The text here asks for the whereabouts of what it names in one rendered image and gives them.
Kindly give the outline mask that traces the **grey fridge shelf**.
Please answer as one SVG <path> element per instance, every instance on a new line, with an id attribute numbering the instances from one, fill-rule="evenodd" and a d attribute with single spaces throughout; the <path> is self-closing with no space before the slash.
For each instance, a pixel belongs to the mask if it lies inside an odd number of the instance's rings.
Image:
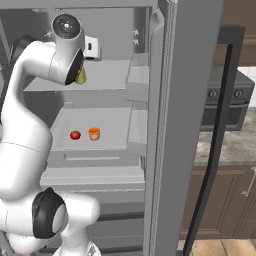
<path id="1" fill-rule="evenodd" d="M 84 62 L 86 83 L 72 83 L 64 86 L 41 78 L 35 78 L 26 91 L 68 91 L 68 90 L 105 90 L 124 89 L 130 67 L 129 60 L 103 60 Z"/>
<path id="2" fill-rule="evenodd" d="M 144 189 L 144 172 L 139 166 L 50 168 L 41 186 L 57 191 L 131 191 Z"/>
<path id="3" fill-rule="evenodd" d="M 51 128 L 53 150 L 123 149 L 127 145 L 131 109 L 125 108 L 78 108 L 62 109 Z M 88 130 L 100 129 L 100 139 L 92 141 Z M 81 132 L 78 140 L 70 133 Z"/>

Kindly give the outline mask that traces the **dark grey oven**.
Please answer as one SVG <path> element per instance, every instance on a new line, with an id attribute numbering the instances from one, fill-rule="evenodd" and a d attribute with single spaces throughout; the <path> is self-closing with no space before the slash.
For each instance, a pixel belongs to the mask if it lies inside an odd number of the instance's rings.
<path id="1" fill-rule="evenodd" d="M 201 124 L 202 131 L 212 131 L 214 128 L 222 74 L 222 66 L 214 66 L 212 68 Z M 229 114 L 226 121 L 227 131 L 240 131 L 242 129 L 254 86 L 255 83 L 250 78 L 240 71 L 236 73 Z"/>

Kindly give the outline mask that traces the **grey fridge drawer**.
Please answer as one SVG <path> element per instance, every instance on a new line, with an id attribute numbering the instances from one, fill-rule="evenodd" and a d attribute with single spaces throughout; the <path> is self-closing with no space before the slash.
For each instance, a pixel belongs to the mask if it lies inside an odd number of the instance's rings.
<path id="1" fill-rule="evenodd" d="M 48 165 L 52 168 L 137 166 L 139 157 L 126 150 L 52 151 Z"/>

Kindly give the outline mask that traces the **brown base cupboards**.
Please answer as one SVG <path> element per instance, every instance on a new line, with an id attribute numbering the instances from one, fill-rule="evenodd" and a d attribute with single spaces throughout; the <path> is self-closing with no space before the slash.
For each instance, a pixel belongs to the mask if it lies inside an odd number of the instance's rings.
<path id="1" fill-rule="evenodd" d="M 202 166 L 193 169 L 180 233 L 181 240 L 186 239 L 205 170 L 206 168 Z M 251 166 L 221 166 L 218 168 L 196 235 L 197 239 L 230 239 L 234 236 L 248 200 L 245 193 L 253 174 Z"/>

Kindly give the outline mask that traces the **grey fridge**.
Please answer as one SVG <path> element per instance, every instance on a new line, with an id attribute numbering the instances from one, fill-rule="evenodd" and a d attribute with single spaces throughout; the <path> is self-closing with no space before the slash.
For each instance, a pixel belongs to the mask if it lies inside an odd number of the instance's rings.
<path id="1" fill-rule="evenodd" d="M 82 25 L 85 44 L 84 50 L 99 51 L 103 60 L 129 60 L 134 53 L 149 54 L 149 89 L 150 95 L 150 70 L 152 62 L 150 54 L 160 51 L 161 43 L 155 47 L 151 45 L 153 29 L 152 15 L 158 10 L 154 0 L 0 0 L 0 8 L 10 20 L 9 32 L 13 35 L 13 46 L 25 36 L 30 36 L 38 41 L 53 42 L 55 37 L 52 32 L 52 21 L 60 14 L 70 14 L 76 17 Z M 0 125 L 2 98 L 7 91 L 12 71 L 10 62 L 8 76 L 0 96 Z M 35 78 L 27 78 L 27 86 Z M 146 110 L 148 114 L 148 101 L 129 101 L 126 98 L 126 85 L 124 89 L 105 90 L 68 90 L 68 91 L 26 91 L 23 90 L 24 103 L 32 113 L 39 117 L 51 131 L 59 112 L 62 109 L 78 108 L 125 108 L 133 110 Z M 146 174 L 146 156 L 139 157 L 139 166 Z M 57 191 L 76 194 L 86 194 L 94 197 L 100 204 L 100 214 L 104 204 L 109 199 L 123 202 L 131 191 Z M 90 231 L 100 231 L 98 220 L 86 227 L 87 236 Z M 89 239 L 98 247 L 96 239 Z M 56 250 L 61 246 L 59 235 L 52 238 L 50 243 L 56 244 Z"/>

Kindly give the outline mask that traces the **brown wall cupboards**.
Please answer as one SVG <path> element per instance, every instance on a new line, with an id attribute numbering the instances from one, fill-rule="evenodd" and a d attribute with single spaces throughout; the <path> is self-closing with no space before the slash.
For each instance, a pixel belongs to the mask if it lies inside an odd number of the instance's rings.
<path id="1" fill-rule="evenodd" d="M 239 65 L 256 66 L 256 0 L 225 0 L 221 24 L 245 27 Z"/>

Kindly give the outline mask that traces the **grey fridge door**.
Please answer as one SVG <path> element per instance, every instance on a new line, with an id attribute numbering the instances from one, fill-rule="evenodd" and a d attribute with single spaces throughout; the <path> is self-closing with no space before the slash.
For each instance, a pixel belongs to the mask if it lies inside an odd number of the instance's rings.
<path id="1" fill-rule="evenodd" d="M 143 256 L 176 256 L 224 0 L 158 0 L 152 15 Z"/>

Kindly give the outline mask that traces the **yellow mustard bottle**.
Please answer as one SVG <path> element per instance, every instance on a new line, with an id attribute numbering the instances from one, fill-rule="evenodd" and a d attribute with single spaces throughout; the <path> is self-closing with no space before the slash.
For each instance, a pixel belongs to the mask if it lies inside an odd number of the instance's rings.
<path id="1" fill-rule="evenodd" d="M 75 83 L 82 85 L 87 81 L 87 76 L 84 68 L 84 64 L 81 64 L 80 69 L 78 71 L 77 77 L 75 78 Z"/>

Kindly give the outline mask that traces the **grey fridge door bin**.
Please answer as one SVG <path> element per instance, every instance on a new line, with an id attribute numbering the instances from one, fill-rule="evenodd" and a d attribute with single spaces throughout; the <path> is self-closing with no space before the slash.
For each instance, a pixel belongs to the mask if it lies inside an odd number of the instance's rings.
<path id="1" fill-rule="evenodd" d="M 148 101 L 149 54 L 134 53 L 126 78 L 126 98 L 129 101 Z"/>
<path id="2" fill-rule="evenodd" d="M 132 111 L 127 140 L 127 150 L 131 155 L 146 156 L 147 117 L 146 110 Z"/>

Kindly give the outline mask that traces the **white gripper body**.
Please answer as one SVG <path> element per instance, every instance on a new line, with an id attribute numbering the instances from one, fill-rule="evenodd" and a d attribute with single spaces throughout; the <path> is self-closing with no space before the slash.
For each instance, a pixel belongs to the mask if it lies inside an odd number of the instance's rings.
<path id="1" fill-rule="evenodd" d="M 99 61 L 101 59 L 101 53 L 99 51 L 87 51 L 83 52 L 83 56 L 85 60 L 95 60 Z"/>

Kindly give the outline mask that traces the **orange cup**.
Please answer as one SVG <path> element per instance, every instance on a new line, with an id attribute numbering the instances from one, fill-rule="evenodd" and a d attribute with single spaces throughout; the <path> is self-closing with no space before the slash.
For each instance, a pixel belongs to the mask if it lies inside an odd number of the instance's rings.
<path id="1" fill-rule="evenodd" d="M 100 139 L 100 129 L 98 127 L 91 127 L 88 130 L 89 138 L 92 141 L 97 141 Z"/>

